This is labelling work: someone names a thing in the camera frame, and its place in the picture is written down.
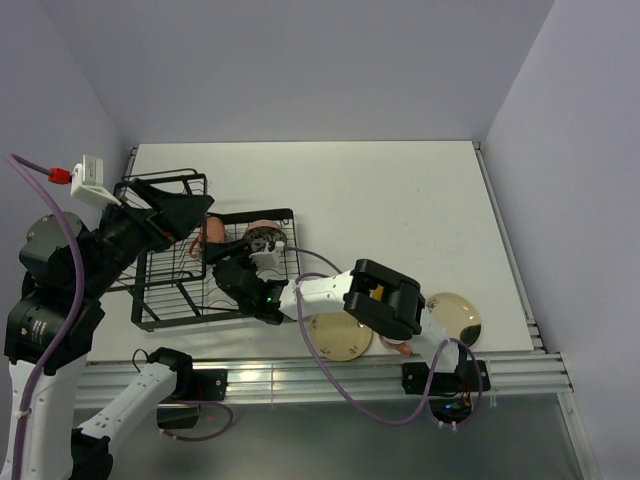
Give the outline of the orange floral mug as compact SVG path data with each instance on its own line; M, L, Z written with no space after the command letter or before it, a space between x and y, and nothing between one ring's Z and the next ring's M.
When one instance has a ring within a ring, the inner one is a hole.
M189 256L192 259L197 259L203 244L223 244L225 241L226 229L223 221L217 216L208 216L202 224L198 235L189 246Z

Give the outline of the patterned ceramic bowl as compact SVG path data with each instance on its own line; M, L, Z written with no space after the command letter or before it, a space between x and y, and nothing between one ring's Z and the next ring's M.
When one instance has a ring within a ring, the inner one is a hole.
M272 251L278 242L285 245L287 236L281 226L273 220L261 219L250 223L242 239L245 240L254 253L265 249Z

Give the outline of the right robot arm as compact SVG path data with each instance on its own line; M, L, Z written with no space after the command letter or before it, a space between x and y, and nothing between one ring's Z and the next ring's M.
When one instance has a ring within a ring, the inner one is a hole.
M337 270L326 278L259 276L284 254L299 251L281 241L266 241L260 250L245 239L202 245L203 260L212 267L216 285L236 302L243 316L271 325L339 317L342 323L364 325L391 346L411 346L429 362L435 383L443 389L455 389L466 379L468 354L427 316L417 280L370 259L359 259L352 269Z

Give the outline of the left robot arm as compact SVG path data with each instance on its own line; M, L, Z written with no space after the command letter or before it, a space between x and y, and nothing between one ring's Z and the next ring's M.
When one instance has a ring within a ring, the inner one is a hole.
M139 256L187 239L213 202L141 179L130 188L142 207L110 198L94 229L54 208L32 225L20 251L26 274L4 347L13 389L5 479L105 479L139 421L162 400L194 389L192 358L159 348L92 421L72 424L78 381L104 318L102 296Z

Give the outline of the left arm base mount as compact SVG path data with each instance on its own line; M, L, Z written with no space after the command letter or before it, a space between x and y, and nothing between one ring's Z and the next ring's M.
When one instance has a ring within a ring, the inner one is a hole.
M156 421L161 429L187 430L205 419L201 405L184 401L222 402L226 396L228 372L226 369L195 369L187 390L164 399L156 410Z

